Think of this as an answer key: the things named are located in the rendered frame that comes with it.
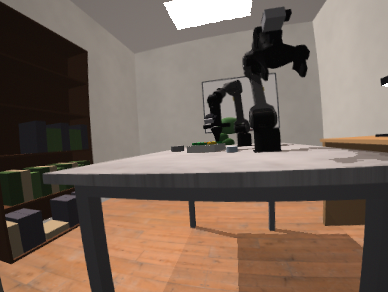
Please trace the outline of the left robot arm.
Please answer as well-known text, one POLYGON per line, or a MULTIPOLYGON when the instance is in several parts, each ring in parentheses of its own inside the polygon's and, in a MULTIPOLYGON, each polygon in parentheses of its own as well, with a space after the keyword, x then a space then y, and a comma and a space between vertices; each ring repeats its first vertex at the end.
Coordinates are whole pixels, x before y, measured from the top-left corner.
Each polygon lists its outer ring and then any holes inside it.
POLYGON ((281 28, 284 22, 289 21, 291 14, 291 9, 285 10, 285 6, 265 9, 262 26, 255 27, 253 31, 252 49, 246 52, 242 59, 245 77, 249 78, 254 94, 254 106, 249 110, 249 124, 251 122, 250 127, 254 129, 255 153, 282 151, 281 137, 279 128, 274 128, 277 125, 277 113, 272 105, 266 103, 261 78, 252 74, 251 66, 246 67, 245 56, 261 50, 265 40, 271 43, 274 39, 282 39, 281 28))

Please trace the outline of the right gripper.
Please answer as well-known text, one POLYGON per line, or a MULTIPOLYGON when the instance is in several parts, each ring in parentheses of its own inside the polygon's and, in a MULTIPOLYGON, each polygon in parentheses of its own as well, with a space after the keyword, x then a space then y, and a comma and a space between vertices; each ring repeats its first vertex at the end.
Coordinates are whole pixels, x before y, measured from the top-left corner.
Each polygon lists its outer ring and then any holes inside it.
POLYGON ((217 141, 219 141, 222 127, 230 127, 230 123, 222 123, 221 115, 217 115, 217 121, 214 121, 214 123, 211 123, 211 125, 204 125, 203 129, 210 129, 211 128, 211 131, 215 137, 215 141, 217 142, 217 141), (221 127, 214 127, 214 126, 221 126, 221 127))

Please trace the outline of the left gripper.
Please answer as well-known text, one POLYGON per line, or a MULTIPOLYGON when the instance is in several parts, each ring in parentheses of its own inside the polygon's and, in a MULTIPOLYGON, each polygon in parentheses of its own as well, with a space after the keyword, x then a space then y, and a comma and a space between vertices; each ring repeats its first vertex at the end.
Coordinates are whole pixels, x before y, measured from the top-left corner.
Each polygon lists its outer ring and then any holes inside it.
POLYGON ((265 40, 260 51, 254 51, 252 55, 245 56, 245 63, 246 67, 251 66, 252 74, 260 76, 264 81, 268 81, 268 68, 279 68, 291 62, 293 62, 292 69, 297 71, 301 77, 305 77, 308 69, 306 60, 309 54, 310 51, 306 45, 296 45, 295 48, 295 46, 284 44, 279 38, 274 39, 273 43, 265 40))

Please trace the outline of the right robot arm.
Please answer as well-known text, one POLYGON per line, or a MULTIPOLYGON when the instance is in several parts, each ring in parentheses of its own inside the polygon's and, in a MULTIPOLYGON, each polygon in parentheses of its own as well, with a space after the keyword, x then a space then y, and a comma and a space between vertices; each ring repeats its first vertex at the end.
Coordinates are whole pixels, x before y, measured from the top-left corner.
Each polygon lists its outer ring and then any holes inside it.
POLYGON ((249 133, 249 121, 244 119, 243 114, 243 106, 241 99, 242 84, 239 80, 227 83, 222 88, 217 88, 217 90, 213 92, 213 94, 208 96, 207 102, 210 108, 210 114, 205 116, 204 122, 205 124, 210 124, 214 123, 214 121, 217 121, 217 115, 221 115, 221 107, 219 103, 222 103, 222 99, 226 95, 226 92, 234 97, 237 118, 234 123, 234 131, 237 134, 238 147, 252 146, 251 133, 249 133))

